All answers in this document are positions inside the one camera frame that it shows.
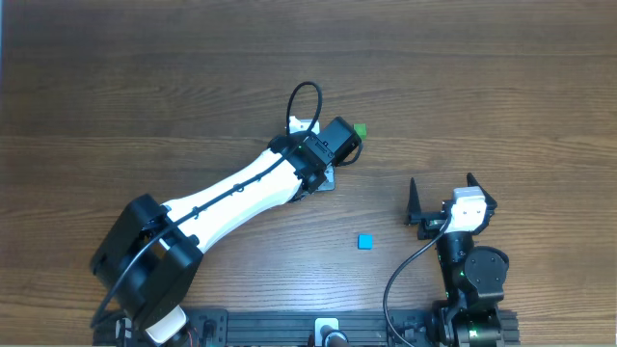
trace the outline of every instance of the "blue cube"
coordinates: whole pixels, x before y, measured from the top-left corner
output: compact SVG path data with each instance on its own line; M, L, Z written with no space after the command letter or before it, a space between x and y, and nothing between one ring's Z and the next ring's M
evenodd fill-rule
M373 235L366 235L366 234L358 235L358 249L359 250L372 250L373 249Z

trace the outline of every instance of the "green cube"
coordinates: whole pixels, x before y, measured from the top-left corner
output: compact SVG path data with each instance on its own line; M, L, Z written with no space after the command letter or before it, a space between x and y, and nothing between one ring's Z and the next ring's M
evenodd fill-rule
M358 133L358 136L364 141L366 139L366 124L358 123L354 124L354 130Z

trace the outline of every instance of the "black metal base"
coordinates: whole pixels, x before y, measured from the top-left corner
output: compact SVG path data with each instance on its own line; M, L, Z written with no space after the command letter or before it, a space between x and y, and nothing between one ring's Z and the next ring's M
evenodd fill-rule
M381 311L350 312L227 312L216 308L185 309L193 326L193 347L225 346L308 346L316 318L337 318L339 329L349 338L351 346L397 347L388 335L386 320ZM425 311L391 309L395 327L415 347L433 347L426 339ZM507 345L518 345L519 322L512 311L501 311L501 325ZM94 331L93 346L147 347L148 341L139 332L119 338L117 320L101 324Z

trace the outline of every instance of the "black cable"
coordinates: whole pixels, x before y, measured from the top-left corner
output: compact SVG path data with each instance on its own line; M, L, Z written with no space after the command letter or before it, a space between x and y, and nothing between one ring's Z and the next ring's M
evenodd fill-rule
M289 120L289 111L291 110L291 104L293 103L293 98L296 95L296 93L304 86L313 86L317 90L317 111L315 111L315 116L313 116L312 121L310 122L310 125L308 126L308 129L305 132L305 134L308 135L310 133L310 131L312 131L312 128L317 123L317 120L319 119L319 114L321 113L321 104L323 102L323 95L321 93L321 88L316 83L314 83L314 82L303 82L303 83L299 84L298 87L296 87L296 89L294 89L294 91L291 94L291 96L289 97L289 101L287 103L287 120ZM128 263L128 266L126 266L124 271L122 271L121 275L118 277L118 280L116 280L116 283L114 283L114 285L109 290L109 292L107 292L107 295L105 296L105 298L103 298L103 300L101 301L100 305L96 309L96 312L94 313L93 319L92 319L92 321L90 323L90 328L93 329L95 326L97 326L100 323L104 322L105 319L108 318L108 316L101 317L101 315L105 311L105 308L107 307L107 305L109 305L111 300L114 298L114 296L116 295L116 293L120 289L121 284L124 282L124 279L126 279L126 276L130 272L130 270L133 268L135 263L137 263L139 258L142 255L144 255L144 253L147 250L149 250L156 242L158 242L161 238L163 238L164 236L166 236L167 234L169 234L170 232L175 230L182 223L184 223L184 222L190 220L191 218L199 215L201 212L203 212L205 209L207 209L208 207L212 206L213 204L219 202L220 200L230 196L231 194L233 194L235 192L243 190L244 187L248 186L249 184L251 184L253 182L256 182L256 181L259 181L265 175L267 175L271 171L273 171L283 161L285 161L300 146L300 144L302 142L303 141L299 141L298 143L296 143L296 145L294 147L292 147L290 151L288 151L285 155L283 155L279 160L277 160L274 164L272 164L268 169L264 170L261 173L256 174L253 178L250 178L250 179L248 179L248 180L246 180L246 181L244 181L244 182L242 182L240 184L233 185L226 192L224 192L223 194L219 195L218 197L216 197L216 198L206 202L205 204L201 205L200 207L193 208L193 210L190 213L187 213L186 215L184 215L184 217L182 217L182 218L178 219L177 221L173 222L172 224L168 225L161 232L157 233L155 236L150 238L148 243L143 248L141 248L137 252L137 254L135 254L133 259L131 259L131 261Z
M360 158L360 153L362 153L362 149L364 148L364 144L360 143L360 145L358 146L358 151L356 151L356 155L354 155L354 158L350 161L347 162L342 162L342 163L338 163L339 166L347 166L347 165L352 165L354 164L358 158Z
M419 249L417 252L415 252L414 254L412 254L412 256L408 257L407 260L403 261L402 264L400 264L398 266L398 268L396 269L396 271L394 271L394 273L392 274L392 276L389 278L388 280L388 284L386 284L386 290L384 290L384 315L386 316L386 323L388 323L388 327L392 330L392 333L398 337L401 341L403 341L404 344L406 344L408 347L415 347L413 344L411 344L410 342L408 342L405 338L403 338L403 336L401 336L396 329L394 328L394 325L392 325L392 322L389 320L389 313L388 313L388 294L389 294L389 289L392 287L392 284L394 283L394 280L396 280L396 277L398 277L398 274L401 273L401 271L403 271L403 269L405 269L405 267L407 265L409 265L412 261L416 260L416 258L418 258L419 256L421 256L424 252L426 252L428 249L430 249L431 247L433 247L433 245L435 245L435 243L442 238L442 236L445 234L445 231L447 230L447 227L450 225L450 219L448 218L445 223L443 224L442 228L440 229L440 233L435 236L434 239L432 239L429 243L427 243L426 245L424 245L424 247L422 247L421 249Z
M323 98L321 95L321 87L319 87L319 85L317 85L315 82L302 82L301 84L299 84L296 89L293 90L293 92L291 93L291 96L289 97L289 102L287 102L287 115L285 116L285 121L286 121L286 134L287 136L289 136L289 117L291 115L291 104L293 103L293 98L296 96L296 93L304 86L313 86L315 87L315 90L317 91L317 109L315 110L315 116L313 116L312 121L310 122L310 125L308 126L308 132L310 130L312 130L312 128L315 126L315 124L317 123L317 120L319 119L319 114L321 113L321 104L323 103Z

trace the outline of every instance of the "wood grain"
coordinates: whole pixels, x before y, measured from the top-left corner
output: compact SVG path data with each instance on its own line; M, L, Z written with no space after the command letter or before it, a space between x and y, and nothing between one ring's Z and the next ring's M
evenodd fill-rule
M185 305L379 309L421 246L410 177L436 208L474 172L522 342L614 343L617 3L9 0L3 35L0 343L90 343L104 290L87 264L124 205L246 166L307 79L324 122L367 124L361 160L217 244ZM294 113L313 107L302 92ZM391 306L442 294L428 254Z

